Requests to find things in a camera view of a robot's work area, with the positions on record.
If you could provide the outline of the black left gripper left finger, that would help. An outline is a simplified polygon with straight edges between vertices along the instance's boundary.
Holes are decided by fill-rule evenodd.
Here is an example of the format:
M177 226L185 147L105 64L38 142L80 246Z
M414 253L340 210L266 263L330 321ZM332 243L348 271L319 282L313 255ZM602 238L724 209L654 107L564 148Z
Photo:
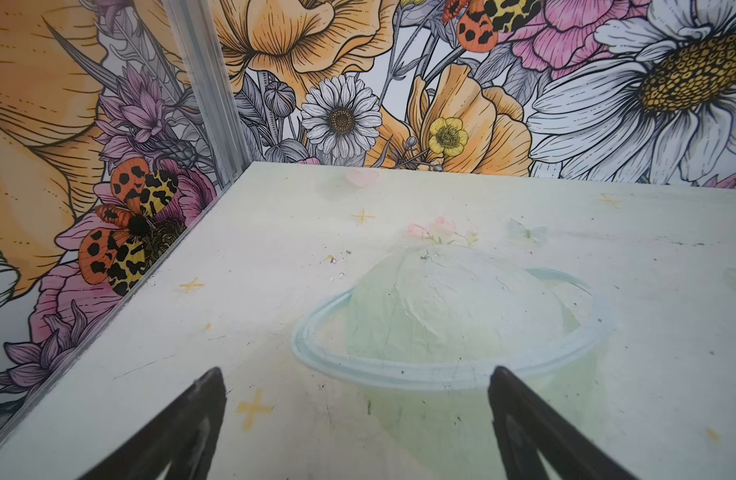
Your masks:
M222 371L209 369L84 479L205 479L226 409Z

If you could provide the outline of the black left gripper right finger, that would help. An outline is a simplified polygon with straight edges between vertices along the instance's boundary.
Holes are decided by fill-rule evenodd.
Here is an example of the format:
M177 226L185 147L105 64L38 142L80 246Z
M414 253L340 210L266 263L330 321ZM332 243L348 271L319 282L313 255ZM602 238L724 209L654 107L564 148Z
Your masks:
M488 398L509 479L547 479L545 463L562 479L636 479L508 368L495 369Z

